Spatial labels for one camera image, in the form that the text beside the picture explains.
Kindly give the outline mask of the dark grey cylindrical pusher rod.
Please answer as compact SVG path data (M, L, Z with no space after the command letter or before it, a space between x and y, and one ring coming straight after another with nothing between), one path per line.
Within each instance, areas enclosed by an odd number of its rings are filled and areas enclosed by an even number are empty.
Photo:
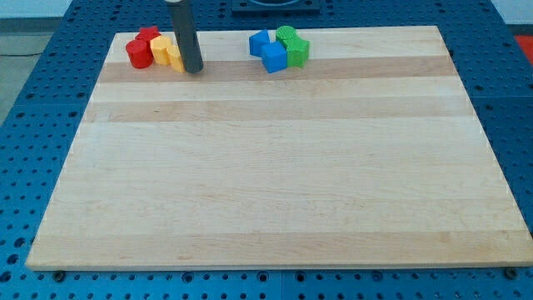
M199 73L203 68L201 48L192 11L191 0L166 0L173 32L187 73Z

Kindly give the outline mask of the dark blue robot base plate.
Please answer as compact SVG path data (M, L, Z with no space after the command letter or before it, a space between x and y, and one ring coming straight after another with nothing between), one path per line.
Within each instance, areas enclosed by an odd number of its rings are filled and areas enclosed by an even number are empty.
M231 0L233 13L318 13L321 0Z

